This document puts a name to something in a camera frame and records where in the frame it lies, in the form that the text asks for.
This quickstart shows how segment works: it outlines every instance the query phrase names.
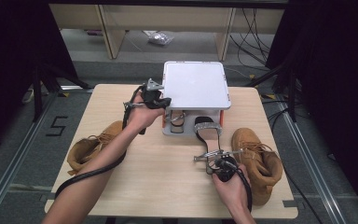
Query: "person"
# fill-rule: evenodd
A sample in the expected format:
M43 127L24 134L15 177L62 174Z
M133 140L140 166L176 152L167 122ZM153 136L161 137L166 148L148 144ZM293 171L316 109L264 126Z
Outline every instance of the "person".
M142 101L141 93L138 91L133 102ZM81 175L117 161L138 133L163 114L163 108L149 109L145 105L133 108L126 128L77 174ZM245 166L240 165L240 168L247 177ZM42 223L81 223L97 203L112 172L113 169L65 188L49 208ZM213 175L213 182L220 199L238 224L255 223L247 209L246 190L238 175L234 175L228 182L222 182Z

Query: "brown suede boot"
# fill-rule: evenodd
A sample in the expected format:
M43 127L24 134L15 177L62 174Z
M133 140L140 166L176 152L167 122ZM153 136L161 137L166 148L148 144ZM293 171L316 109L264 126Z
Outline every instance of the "brown suede boot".
M121 120L113 122L103 132L98 135L92 135L84 138L71 148L68 153L67 161L72 167L72 171L68 171L69 175L75 175L100 151L106 147L112 139L121 133L123 122Z
M232 135L232 150L243 150L234 154L237 162L246 166L251 182L253 205L264 205L269 201L273 186L282 177L282 162L272 149L260 142L254 131L240 128Z

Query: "gray carpet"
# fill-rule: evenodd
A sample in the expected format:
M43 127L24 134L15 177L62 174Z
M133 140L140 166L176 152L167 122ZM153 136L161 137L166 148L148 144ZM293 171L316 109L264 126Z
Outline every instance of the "gray carpet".
M161 81L163 63L88 63L75 62L80 79L91 85L99 83L142 84L150 77ZM240 65L226 65L228 86L243 86L250 81L249 75L260 77L263 71L246 68ZM60 79L62 85L73 85ZM257 89L261 94L272 93L273 78L260 84ZM7 193L0 207L0 223L37 223L42 220L46 196L54 184L55 178L66 150L75 134L78 122L86 108L91 93L72 92L68 97L57 97L34 140L19 172L13 180L12 189ZM267 117L280 111L277 103L264 104ZM297 125L306 139L318 165L322 170L329 188L333 191L343 216L349 223L358 223L358 198L353 192L339 165L326 157L328 148L319 135L307 109L303 105L296 107ZM65 126L61 136L47 136L60 130L51 128L57 116L56 124ZM0 136L0 177L16 152L22 138L26 135L33 118L33 105L29 103L17 111L17 116ZM317 223L313 208L322 223L332 223L324 204L310 178L305 163L282 116L277 117L273 128L274 138L282 157L283 165L293 178L289 181L294 193L299 215L293 220L257 220L258 223ZM306 203L300 191L310 201ZM104 223L105 217L88 217L84 223ZM117 223L159 223L151 218L119 218ZM211 220L181 219L180 223L212 223Z

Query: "white lid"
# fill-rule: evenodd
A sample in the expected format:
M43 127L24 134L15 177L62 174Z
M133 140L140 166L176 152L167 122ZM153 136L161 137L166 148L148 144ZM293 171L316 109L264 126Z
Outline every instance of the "white lid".
M221 63L166 62L164 97L172 98L167 109L229 109L228 87Z

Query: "desk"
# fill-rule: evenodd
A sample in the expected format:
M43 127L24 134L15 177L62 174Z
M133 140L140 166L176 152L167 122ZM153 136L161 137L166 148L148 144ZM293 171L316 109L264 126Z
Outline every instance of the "desk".
M135 85L97 85L79 123L72 145L83 137L99 134L111 122L123 117L123 102L127 102ZM254 88L228 88L231 108L225 111L222 149L230 150L231 136L241 127L253 129L260 140L277 150L269 124ZM197 137L164 135L161 119L137 136L128 148L125 160L113 172L100 200L90 211L91 216L114 217L197 217L228 218L212 179L205 173L204 162L193 157L206 147ZM52 193L71 170L66 159L58 173ZM286 175L274 187L269 202L254 206L254 218L295 218L296 207L284 207L283 201L293 201ZM45 210L53 201L48 200Z

